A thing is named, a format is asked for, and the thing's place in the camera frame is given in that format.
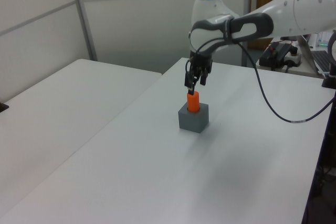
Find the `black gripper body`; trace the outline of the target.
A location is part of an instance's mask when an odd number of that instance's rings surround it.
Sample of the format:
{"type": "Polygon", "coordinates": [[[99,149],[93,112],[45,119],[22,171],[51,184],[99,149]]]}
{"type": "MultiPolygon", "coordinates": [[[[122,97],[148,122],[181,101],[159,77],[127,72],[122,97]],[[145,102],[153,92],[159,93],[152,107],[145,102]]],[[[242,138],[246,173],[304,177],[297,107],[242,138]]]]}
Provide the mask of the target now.
{"type": "Polygon", "coordinates": [[[212,55],[190,54],[190,71],[211,73],[212,55]]]}

